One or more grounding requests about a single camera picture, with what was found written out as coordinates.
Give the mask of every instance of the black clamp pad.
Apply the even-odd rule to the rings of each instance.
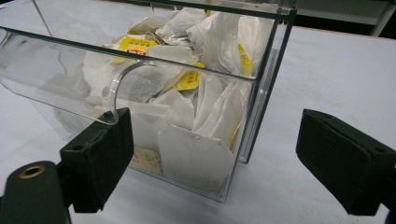
[[[349,214],[375,215],[394,190],[396,152],[331,115],[304,110],[296,152]]]
[[[77,213],[103,209],[134,155],[129,108],[118,115],[115,125],[96,121],[61,149],[64,197]]]

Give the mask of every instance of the paper label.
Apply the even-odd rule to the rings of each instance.
[[[241,56],[241,73],[244,76],[251,76],[253,70],[253,62],[249,59],[242,45],[238,45],[239,55]]]
[[[147,48],[152,46],[157,46],[157,43],[153,40],[124,37],[120,42],[119,50],[146,56]],[[111,63],[123,63],[125,60],[121,57],[115,57]]]
[[[196,63],[195,66],[203,68],[204,64]],[[199,80],[200,73],[198,71],[188,71],[178,80],[178,82],[173,87],[169,88],[169,91],[173,89],[177,91],[193,90],[199,86]]]
[[[129,166],[137,169],[160,175],[163,173],[163,168],[160,165],[158,155],[148,149],[142,147],[134,147],[134,156],[132,157]]]

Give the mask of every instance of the clamp jaw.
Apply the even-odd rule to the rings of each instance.
[[[96,213],[134,155],[129,108],[119,122],[94,122],[60,151],[61,162],[37,161],[14,171],[0,201],[1,224],[71,223],[68,207]]]

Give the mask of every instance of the clear acrylic box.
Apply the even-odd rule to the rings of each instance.
[[[296,1],[22,1],[36,10],[19,17],[29,29],[0,22],[6,88],[43,103],[34,105],[69,140],[130,107],[131,167],[225,201],[254,147]]]

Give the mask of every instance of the white table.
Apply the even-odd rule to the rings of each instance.
[[[238,164],[226,203],[128,169],[103,212],[74,223],[384,223],[349,216],[295,153],[301,115],[335,115],[396,148],[396,41],[294,27],[248,165]],[[65,145],[31,103],[0,86],[0,192],[8,174],[58,162]]]

